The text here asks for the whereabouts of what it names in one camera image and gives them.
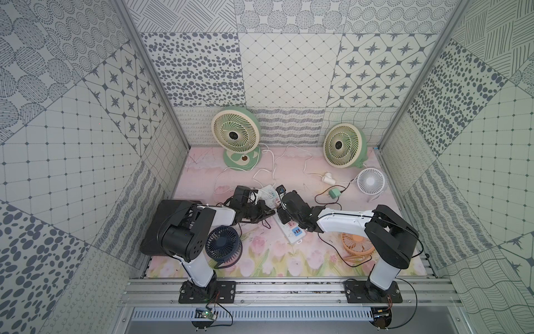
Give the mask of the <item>white power strip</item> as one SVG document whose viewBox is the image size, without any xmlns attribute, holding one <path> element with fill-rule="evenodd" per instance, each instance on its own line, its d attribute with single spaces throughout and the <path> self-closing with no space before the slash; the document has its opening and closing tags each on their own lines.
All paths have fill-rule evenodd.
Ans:
<svg viewBox="0 0 534 334">
<path fill-rule="evenodd" d="M 262 189 L 257 189 L 257 195 L 260 200 L 265 202 L 267 207 L 275 210 L 273 219 L 288 242 L 292 245 L 300 244 L 305 237 L 305 231 L 296 222 L 292 221 L 289 214 L 285 211 L 285 206 L 281 201 L 282 199 L 279 198 L 275 188 L 272 185 L 268 185 Z"/>
</svg>

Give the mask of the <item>green USB charger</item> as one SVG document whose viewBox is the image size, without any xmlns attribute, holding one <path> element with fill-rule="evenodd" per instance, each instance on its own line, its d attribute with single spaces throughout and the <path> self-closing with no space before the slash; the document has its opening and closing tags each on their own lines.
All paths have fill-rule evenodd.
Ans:
<svg viewBox="0 0 534 334">
<path fill-rule="evenodd" d="M 341 196 L 342 191 L 335 187 L 335 188 L 330 189 L 328 194 L 329 194 L 329 197 L 331 197 L 331 199 L 337 199 L 339 196 Z"/>
</svg>

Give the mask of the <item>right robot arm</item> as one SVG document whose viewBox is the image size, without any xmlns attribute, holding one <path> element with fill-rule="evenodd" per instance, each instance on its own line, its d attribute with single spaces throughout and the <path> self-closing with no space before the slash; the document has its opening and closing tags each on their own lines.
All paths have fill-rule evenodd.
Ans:
<svg viewBox="0 0 534 334">
<path fill-rule="evenodd" d="M 368 276 L 365 290 L 386 295 L 400 271 L 410 266 L 419 233 L 386 205 L 375 210 L 350 212 L 309 206 L 296 191 L 280 198 L 282 210 L 308 232 L 339 232 L 368 239 L 380 259 Z"/>
</svg>

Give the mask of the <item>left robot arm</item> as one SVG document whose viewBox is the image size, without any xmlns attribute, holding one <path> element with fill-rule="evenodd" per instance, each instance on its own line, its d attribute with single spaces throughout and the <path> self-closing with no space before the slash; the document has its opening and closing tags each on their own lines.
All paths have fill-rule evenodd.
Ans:
<svg viewBox="0 0 534 334">
<path fill-rule="evenodd" d="M 162 200 L 140 245 L 146 256 L 178 260 L 195 288 L 209 289 L 216 268 L 232 266 L 242 252 L 239 224 L 258 224 L 272 217 L 279 204 L 272 186 L 237 186 L 225 202 L 206 205 L 198 200 Z"/>
</svg>

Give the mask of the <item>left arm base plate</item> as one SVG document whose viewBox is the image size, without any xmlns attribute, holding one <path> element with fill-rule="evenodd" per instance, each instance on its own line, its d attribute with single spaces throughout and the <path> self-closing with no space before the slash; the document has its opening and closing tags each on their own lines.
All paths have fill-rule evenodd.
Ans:
<svg viewBox="0 0 534 334">
<path fill-rule="evenodd" d="M 216 302 L 220 304 L 234 303 L 236 281 L 211 281 L 206 287 L 198 287 L 186 281 L 180 288 L 178 302 L 180 304 Z"/>
</svg>

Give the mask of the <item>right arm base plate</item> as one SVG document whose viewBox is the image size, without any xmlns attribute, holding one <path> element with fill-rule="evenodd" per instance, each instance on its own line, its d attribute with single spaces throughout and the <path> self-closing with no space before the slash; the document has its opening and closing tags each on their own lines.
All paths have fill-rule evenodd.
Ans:
<svg viewBox="0 0 534 334">
<path fill-rule="evenodd" d="M 390 288 L 382 290 L 369 281 L 357 281 L 349 278 L 343 282 L 343 288 L 348 303 L 402 303 L 403 298 L 399 285 L 393 282 Z"/>
</svg>

